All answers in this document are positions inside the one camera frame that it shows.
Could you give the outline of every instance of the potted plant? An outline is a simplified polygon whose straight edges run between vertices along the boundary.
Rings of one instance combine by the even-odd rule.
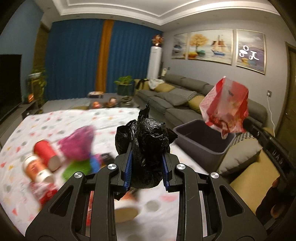
[[[133,85],[132,78],[130,75],[120,77],[118,80],[114,81],[117,85],[117,94],[121,96],[131,96],[133,95]]]
[[[34,98],[38,100],[38,105],[42,106],[45,103],[44,100],[44,88],[47,85],[45,68],[33,69],[29,75],[30,81],[28,85],[31,87],[31,92],[34,94]]]

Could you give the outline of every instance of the tv stand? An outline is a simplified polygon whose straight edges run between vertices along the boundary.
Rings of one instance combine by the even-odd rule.
[[[38,102],[34,100],[29,104],[19,105],[18,108],[0,122],[0,150],[23,119],[28,115],[36,114],[38,111]]]

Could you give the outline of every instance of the orange curtain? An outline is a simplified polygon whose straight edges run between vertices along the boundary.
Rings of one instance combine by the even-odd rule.
[[[112,36],[114,20],[106,19],[103,25],[98,67],[96,71],[96,91],[106,91],[109,46]]]

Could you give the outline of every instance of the blue gripper pad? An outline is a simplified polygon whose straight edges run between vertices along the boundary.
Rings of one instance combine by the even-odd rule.
[[[125,189],[125,191],[128,191],[128,188],[131,184],[131,161],[132,161],[132,153],[130,151],[129,156],[128,156],[128,162],[126,164],[126,169],[124,172],[124,183],[123,183],[123,187]]]
[[[168,191],[169,188],[169,179],[168,179],[168,166],[165,161],[164,154],[162,155],[163,161],[162,161],[162,171],[163,171],[163,185],[165,186],[165,190]]]

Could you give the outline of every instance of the pink plush toy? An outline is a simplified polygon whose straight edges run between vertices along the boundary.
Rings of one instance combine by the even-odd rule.
[[[60,150],[72,160],[84,161],[90,158],[91,143],[94,138],[94,127],[84,126],[71,135],[59,140]]]

